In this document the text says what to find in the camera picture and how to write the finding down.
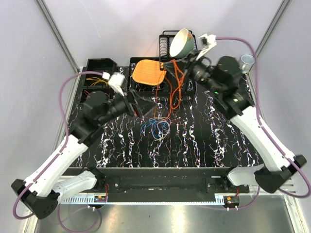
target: metal floor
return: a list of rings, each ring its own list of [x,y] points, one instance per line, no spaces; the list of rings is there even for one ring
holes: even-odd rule
[[[241,196],[243,206],[251,201]],[[62,205],[62,219],[81,205]],[[259,196],[250,208],[239,211],[214,211],[203,206],[107,205],[100,209],[101,224],[94,233],[294,233],[281,196]],[[64,225],[73,231],[90,227],[96,214],[82,210]],[[56,211],[37,223],[35,233],[65,233],[56,223]]]

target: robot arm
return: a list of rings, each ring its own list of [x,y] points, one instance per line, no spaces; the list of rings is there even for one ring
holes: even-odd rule
[[[214,47],[215,42],[207,35],[200,38],[204,52],[194,50],[182,61],[185,67],[184,78],[194,80],[214,95],[213,103],[216,108],[246,135],[264,161],[259,166],[232,168],[227,179],[233,186],[254,184],[274,193],[297,171],[275,147],[263,128],[286,153],[286,157],[299,168],[307,161],[304,156],[295,156],[288,150],[262,119],[262,125],[259,124],[256,108],[248,94],[239,89],[242,71],[235,58],[221,57],[215,67],[203,64],[202,54]]]
[[[104,132],[103,126],[116,117],[127,113],[141,117],[155,107],[155,103],[143,100],[135,91],[124,92],[121,83],[124,76],[112,75],[108,84],[117,92],[113,100],[107,100],[101,91],[92,92],[83,103],[82,114],[73,123],[66,147],[60,153],[65,140],[52,155],[25,180],[16,179],[11,187],[21,196],[21,201],[39,218],[47,217],[59,203],[84,190],[104,189],[105,175],[95,167],[63,182],[60,176],[72,162],[85,152]]]

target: black table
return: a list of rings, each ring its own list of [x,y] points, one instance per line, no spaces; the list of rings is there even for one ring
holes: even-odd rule
[[[128,67],[118,71],[128,75]],[[250,94],[245,77],[240,87]],[[69,125],[81,110],[78,87]],[[82,154],[71,167],[211,167],[254,166],[262,163],[257,151],[244,134],[219,113],[213,98],[201,86],[194,99],[184,98],[180,108],[171,115],[171,132],[163,140],[154,140],[151,127],[144,123],[153,117],[133,118],[123,115],[107,123],[98,141]],[[167,116],[168,98],[161,97],[157,112]]]

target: orange mat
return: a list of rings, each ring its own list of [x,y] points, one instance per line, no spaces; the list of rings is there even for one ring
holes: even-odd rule
[[[145,59],[137,63],[132,78],[137,83],[157,86],[165,75],[166,71],[160,70],[160,62]]]

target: gray cup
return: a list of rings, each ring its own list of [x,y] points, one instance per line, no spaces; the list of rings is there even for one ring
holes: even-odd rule
[[[255,58],[253,56],[244,54],[240,61],[240,69],[242,70],[242,74],[248,73],[254,63]]]
[[[187,29],[180,30],[170,46],[170,56],[176,59],[184,58],[194,48],[194,38]]]

